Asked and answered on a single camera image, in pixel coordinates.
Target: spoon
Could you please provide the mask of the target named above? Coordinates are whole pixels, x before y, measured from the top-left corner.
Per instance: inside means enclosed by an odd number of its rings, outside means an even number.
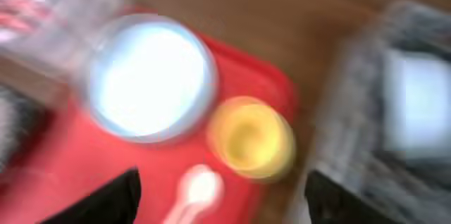
[[[183,175],[178,198],[163,224],[191,224],[219,198],[223,182],[218,173],[199,164]]]

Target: red tray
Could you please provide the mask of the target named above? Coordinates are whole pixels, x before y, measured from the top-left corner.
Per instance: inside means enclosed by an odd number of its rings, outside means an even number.
[[[290,81],[273,66],[201,37],[218,66],[218,102],[252,96],[272,106],[290,122],[296,96]],[[1,223],[36,223],[87,196],[105,182],[137,166],[142,197],[136,223],[161,223],[175,202],[182,174],[198,163],[220,173],[224,194],[199,223],[248,223],[263,187],[236,175],[211,152],[200,129],[173,144],[124,142],[101,130],[75,100],[33,146],[26,158],[4,176],[0,196]]]

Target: white spoon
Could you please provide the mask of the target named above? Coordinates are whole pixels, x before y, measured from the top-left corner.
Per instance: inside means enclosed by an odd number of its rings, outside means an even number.
[[[223,181],[208,166],[195,165],[180,181],[178,198],[163,224],[190,224],[221,195]]]

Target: yellow cup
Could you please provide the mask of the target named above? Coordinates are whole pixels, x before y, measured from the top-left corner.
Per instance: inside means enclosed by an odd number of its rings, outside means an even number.
[[[236,97],[218,108],[209,126],[209,141],[224,163],[254,179],[280,174],[295,153],[283,117],[251,97]]]

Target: wooden floor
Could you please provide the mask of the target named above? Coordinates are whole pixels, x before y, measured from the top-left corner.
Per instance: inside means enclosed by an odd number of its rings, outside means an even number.
[[[348,0],[137,0],[212,37],[270,61],[299,92],[294,125],[296,166],[271,185],[255,223],[282,223],[312,140],[312,121],[326,76],[342,40],[374,10]]]

